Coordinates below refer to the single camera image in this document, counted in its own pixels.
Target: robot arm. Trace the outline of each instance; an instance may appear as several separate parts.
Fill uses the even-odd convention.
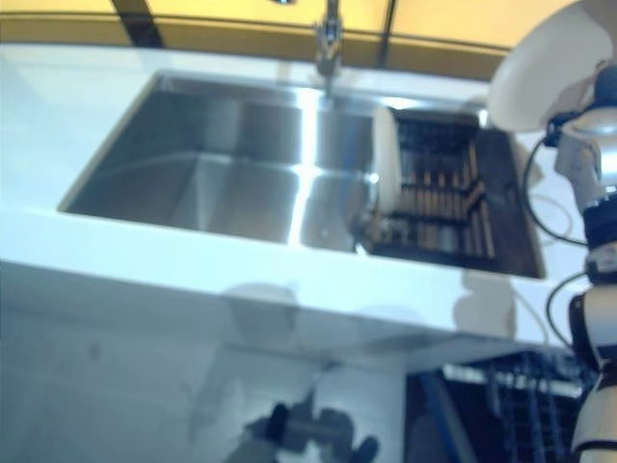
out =
[[[599,72],[594,102],[558,126],[555,171],[573,186],[594,286],[570,305],[575,353],[600,372],[577,420],[574,461],[617,460],[617,66]]]

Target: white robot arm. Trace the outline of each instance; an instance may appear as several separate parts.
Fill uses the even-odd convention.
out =
[[[493,78],[489,113],[505,130],[545,126],[544,144],[558,149],[555,171],[572,184],[593,285],[570,305],[573,349],[600,373],[578,416],[573,462],[615,463],[617,3],[581,0],[527,35]]]
[[[617,65],[596,76],[593,102],[549,123],[555,171],[573,186],[585,224],[585,271],[594,285],[570,305],[573,349],[600,372],[577,420],[574,461],[617,461]]]

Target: dishwasher rack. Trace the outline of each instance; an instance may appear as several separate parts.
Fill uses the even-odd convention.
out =
[[[373,255],[542,276],[509,136],[472,117],[394,111],[402,188],[389,215],[373,213]]]

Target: wire rack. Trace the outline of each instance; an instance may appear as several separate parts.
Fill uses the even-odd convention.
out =
[[[478,404],[465,403],[455,384],[465,381],[469,367],[482,378],[486,408],[501,426],[500,461],[567,461],[577,413],[596,379],[593,371],[566,353],[525,352],[451,370],[449,379],[444,373],[460,413],[467,416],[477,413]]]

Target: white object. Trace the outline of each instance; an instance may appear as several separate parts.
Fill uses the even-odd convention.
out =
[[[396,121],[390,109],[380,106],[373,113],[373,156],[377,183],[377,209],[390,214],[396,209],[401,194],[400,151]]]
[[[503,60],[489,91],[489,114],[504,130],[544,128],[585,99],[596,68],[617,56],[617,3],[576,2],[537,26]]]

